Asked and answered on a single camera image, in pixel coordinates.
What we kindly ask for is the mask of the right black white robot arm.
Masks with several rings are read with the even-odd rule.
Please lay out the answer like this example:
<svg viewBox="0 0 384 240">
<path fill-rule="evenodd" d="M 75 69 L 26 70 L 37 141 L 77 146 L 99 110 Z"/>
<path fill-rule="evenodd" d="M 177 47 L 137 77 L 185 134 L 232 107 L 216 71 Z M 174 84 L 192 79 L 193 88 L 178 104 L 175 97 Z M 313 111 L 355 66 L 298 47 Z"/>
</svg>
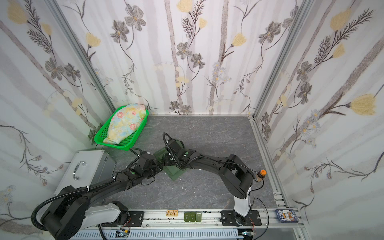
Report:
<svg viewBox="0 0 384 240">
<path fill-rule="evenodd" d="M 221 178 L 229 193 L 234 196 L 233 216 L 227 217 L 235 226 L 245 226 L 250 219 L 250 192 L 255 179 L 254 172 L 236 155 L 213 157 L 196 150 L 188 150 L 183 142 L 176 139 L 164 139 L 168 155 L 165 164 L 171 164 L 180 170 L 198 169 L 215 174 Z"/>
</svg>

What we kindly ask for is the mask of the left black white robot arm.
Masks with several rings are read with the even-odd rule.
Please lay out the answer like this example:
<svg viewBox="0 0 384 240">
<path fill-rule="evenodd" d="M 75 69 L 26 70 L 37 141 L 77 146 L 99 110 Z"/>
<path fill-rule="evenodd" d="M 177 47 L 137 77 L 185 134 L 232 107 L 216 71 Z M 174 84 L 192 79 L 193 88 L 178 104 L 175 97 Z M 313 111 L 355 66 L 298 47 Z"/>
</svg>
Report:
<svg viewBox="0 0 384 240">
<path fill-rule="evenodd" d="M 39 204 L 32 212 L 32 224 L 48 231 L 56 240 L 68 240 L 80 229 L 86 211 L 95 203 L 116 193 L 129 190 L 153 178 L 163 170 L 163 163 L 144 152 L 139 155 L 133 169 L 125 169 L 114 177 L 94 185 L 74 188 L 67 186 L 57 196 Z"/>
</svg>

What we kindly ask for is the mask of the green skirt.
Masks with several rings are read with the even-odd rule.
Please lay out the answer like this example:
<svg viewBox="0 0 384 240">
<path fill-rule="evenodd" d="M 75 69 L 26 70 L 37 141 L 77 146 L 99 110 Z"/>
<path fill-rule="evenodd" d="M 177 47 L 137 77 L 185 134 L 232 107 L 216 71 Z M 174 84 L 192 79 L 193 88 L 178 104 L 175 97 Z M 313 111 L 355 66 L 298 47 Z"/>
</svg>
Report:
<svg viewBox="0 0 384 240">
<path fill-rule="evenodd" d="M 158 162 L 163 164 L 163 171 L 173 180 L 176 181 L 186 170 L 181 170 L 171 161 L 171 155 L 165 148 L 162 148 L 154 153 Z"/>
</svg>

